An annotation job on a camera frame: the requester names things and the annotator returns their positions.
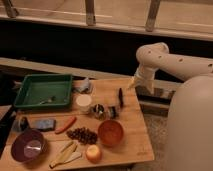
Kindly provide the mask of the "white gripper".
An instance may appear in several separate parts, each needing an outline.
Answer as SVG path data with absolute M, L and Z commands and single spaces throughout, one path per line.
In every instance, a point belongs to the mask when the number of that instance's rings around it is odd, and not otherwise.
M 139 66 L 134 76 L 130 79 L 128 88 L 137 86 L 145 87 L 151 94 L 154 93 L 154 79 L 156 70 L 149 67 Z

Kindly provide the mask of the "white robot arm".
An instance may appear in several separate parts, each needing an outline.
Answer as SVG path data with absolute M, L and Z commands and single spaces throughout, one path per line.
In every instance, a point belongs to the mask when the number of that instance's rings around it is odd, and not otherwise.
M 136 51 L 139 66 L 132 87 L 154 91 L 155 72 L 182 81 L 168 111 L 166 171 L 213 171 L 213 59 L 171 54 L 160 42 Z

